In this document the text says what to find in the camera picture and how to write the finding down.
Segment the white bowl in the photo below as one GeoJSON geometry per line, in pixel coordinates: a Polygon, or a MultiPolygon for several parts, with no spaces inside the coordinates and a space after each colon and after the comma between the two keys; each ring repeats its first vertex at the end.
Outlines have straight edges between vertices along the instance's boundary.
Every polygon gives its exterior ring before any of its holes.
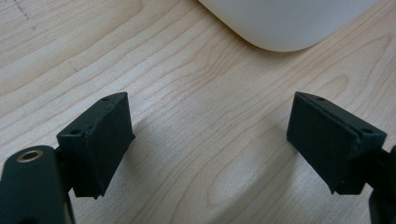
{"type": "Polygon", "coordinates": [[[308,48],[353,21],[377,0],[199,0],[263,49],[308,48]]]}

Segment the wood grain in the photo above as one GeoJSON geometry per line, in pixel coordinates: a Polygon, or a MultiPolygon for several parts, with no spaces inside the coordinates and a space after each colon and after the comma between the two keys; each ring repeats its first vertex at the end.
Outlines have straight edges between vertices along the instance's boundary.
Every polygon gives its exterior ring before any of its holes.
{"type": "Polygon", "coordinates": [[[0,165],[99,98],[128,91],[136,139],[78,223],[370,223],[286,141],[295,91],[396,144],[396,2],[309,49],[258,49],[195,0],[0,3],[0,165]]]}

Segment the white object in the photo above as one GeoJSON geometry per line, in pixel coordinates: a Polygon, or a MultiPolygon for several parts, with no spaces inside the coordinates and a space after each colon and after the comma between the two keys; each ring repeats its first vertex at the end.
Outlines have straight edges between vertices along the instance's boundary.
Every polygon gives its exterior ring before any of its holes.
{"type": "Polygon", "coordinates": [[[305,49],[377,0],[199,0],[248,42],[274,51],[305,49]]]}

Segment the wooden table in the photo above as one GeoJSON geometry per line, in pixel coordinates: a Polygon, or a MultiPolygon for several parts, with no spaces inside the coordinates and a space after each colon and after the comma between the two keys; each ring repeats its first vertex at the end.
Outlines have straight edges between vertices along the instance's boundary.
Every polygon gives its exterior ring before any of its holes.
{"type": "Polygon", "coordinates": [[[396,2],[312,48],[276,53],[196,0],[0,3],[0,165],[101,97],[128,91],[136,139],[78,223],[369,223],[331,195],[286,130],[293,94],[320,95],[396,144],[396,2]]]}

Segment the white container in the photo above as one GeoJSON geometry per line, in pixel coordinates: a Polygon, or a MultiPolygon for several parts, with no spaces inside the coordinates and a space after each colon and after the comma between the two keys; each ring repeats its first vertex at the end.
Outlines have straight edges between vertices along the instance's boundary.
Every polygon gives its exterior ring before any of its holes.
{"type": "Polygon", "coordinates": [[[273,51],[308,48],[377,0],[199,0],[248,42],[273,51]]]}

